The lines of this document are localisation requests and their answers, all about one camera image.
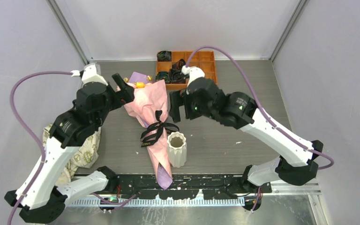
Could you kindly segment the pink flower bouquet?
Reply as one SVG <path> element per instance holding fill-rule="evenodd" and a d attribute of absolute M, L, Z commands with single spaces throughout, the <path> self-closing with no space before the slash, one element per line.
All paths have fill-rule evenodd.
<path fill-rule="evenodd" d="M 168 96 L 163 80 L 154 83 L 129 82 L 133 87 L 134 100 L 125 104 L 128 115 L 138 120 L 144 131 L 141 134 L 142 147 L 150 156 L 157 183 L 168 189 L 173 182 L 171 165 L 167 154 Z"/>

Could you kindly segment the black ribbon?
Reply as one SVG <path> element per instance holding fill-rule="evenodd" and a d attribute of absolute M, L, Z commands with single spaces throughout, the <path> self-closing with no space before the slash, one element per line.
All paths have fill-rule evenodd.
<path fill-rule="evenodd" d="M 178 132 L 180 128 L 172 123 L 168 122 L 162 122 L 160 119 L 160 116 L 162 115 L 162 110 L 156 110 L 155 116 L 157 119 L 157 122 L 152 123 L 149 125 L 144 132 L 141 134 L 141 147 L 149 147 L 154 145 L 162 136 L 164 131 L 167 134 L 171 134 L 173 132 Z"/>

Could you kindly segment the white ribbed ceramic vase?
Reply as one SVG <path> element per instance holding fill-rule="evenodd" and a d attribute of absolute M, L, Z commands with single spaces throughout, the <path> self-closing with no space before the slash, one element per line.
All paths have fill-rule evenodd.
<path fill-rule="evenodd" d="M 173 167 L 184 166 L 187 160 L 187 139 L 180 132 L 173 132 L 167 138 L 167 154 Z"/>

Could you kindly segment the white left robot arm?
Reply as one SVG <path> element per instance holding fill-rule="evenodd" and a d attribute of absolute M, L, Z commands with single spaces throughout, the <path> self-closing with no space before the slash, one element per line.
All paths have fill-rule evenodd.
<path fill-rule="evenodd" d="M 26 181 L 5 194 L 14 210 L 20 208 L 24 222 L 51 223 L 67 206 L 89 194 L 118 190 L 117 174 L 106 166 L 66 185 L 56 185 L 67 163 L 86 139 L 102 127 L 109 112 L 134 100 L 134 88 L 117 73 L 112 78 L 119 90 L 98 74 L 82 73 L 83 86 L 77 91 L 72 108 L 56 118 L 46 143 L 37 140 L 41 157 Z"/>

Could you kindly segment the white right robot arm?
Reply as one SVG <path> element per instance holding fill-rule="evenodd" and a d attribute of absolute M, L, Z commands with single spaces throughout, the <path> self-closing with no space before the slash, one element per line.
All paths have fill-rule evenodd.
<path fill-rule="evenodd" d="M 254 99 L 243 92 L 225 94 L 212 80 L 197 78 L 187 88 L 169 94 L 170 111 L 174 122 L 180 121 L 179 107 L 185 108 L 186 119 L 208 117 L 226 127 L 250 134 L 273 150 L 279 157 L 260 165 L 246 167 L 241 185 L 249 193 L 272 181 L 283 180 L 288 184 L 302 186 L 316 177 L 317 155 L 323 143 L 307 141 L 272 118 L 264 118 L 265 110 L 258 108 Z"/>

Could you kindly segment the orange compartment tray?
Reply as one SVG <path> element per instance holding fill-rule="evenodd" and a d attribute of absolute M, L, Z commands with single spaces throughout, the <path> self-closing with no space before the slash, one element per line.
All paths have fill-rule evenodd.
<path fill-rule="evenodd" d="M 156 65 L 156 74 L 158 71 L 168 71 L 172 69 L 172 64 L 180 59 L 184 59 L 186 62 L 191 56 L 191 51 L 171 51 L 172 52 L 172 61 L 157 61 Z M 198 51 L 195 55 L 192 56 L 190 60 L 191 67 L 199 67 L 205 73 L 205 77 L 217 82 L 217 72 L 216 72 L 216 63 L 215 55 L 213 51 Z M 188 80 L 186 83 L 177 83 L 177 84 L 166 84 L 167 90 L 180 90 L 187 86 Z"/>

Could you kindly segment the patterned cream cloth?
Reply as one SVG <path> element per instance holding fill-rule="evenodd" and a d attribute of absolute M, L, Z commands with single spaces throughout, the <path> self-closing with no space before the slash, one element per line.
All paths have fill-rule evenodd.
<path fill-rule="evenodd" d="M 98 131 L 89 136 L 83 143 L 82 147 L 80 147 L 67 162 L 55 183 L 56 186 L 70 183 L 79 167 L 89 169 L 93 166 L 99 157 L 98 148 L 100 139 L 101 128 L 99 127 Z"/>

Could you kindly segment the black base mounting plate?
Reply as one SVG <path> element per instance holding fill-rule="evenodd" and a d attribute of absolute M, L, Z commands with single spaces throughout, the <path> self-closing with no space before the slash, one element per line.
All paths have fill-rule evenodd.
<path fill-rule="evenodd" d="M 167 189 L 162 189 L 152 174 L 120 174 L 116 178 L 116 187 L 98 191 L 98 194 L 113 194 L 126 199 L 135 195 L 142 200 L 156 197 L 191 200 L 199 192 L 204 200 L 226 200 L 237 196 L 252 197 L 257 194 L 258 187 L 247 184 L 241 174 L 175 174 Z"/>

